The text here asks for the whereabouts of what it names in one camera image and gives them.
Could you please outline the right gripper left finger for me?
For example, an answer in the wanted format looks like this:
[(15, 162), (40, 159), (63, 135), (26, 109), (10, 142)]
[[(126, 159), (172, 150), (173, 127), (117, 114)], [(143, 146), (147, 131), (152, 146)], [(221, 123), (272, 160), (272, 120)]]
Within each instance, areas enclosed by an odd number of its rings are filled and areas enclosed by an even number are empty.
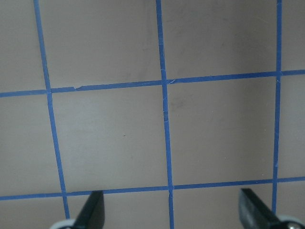
[(103, 191), (93, 191), (79, 215), (77, 216), (74, 229), (102, 229), (105, 222), (105, 209)]

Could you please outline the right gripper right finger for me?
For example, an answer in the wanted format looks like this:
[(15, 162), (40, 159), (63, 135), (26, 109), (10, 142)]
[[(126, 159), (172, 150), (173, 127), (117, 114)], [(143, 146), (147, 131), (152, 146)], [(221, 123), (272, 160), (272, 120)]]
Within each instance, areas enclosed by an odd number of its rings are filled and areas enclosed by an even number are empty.
[(240, 189), (238, 213), (244, 229), (282, 228), (280, 219), (250, 188)]

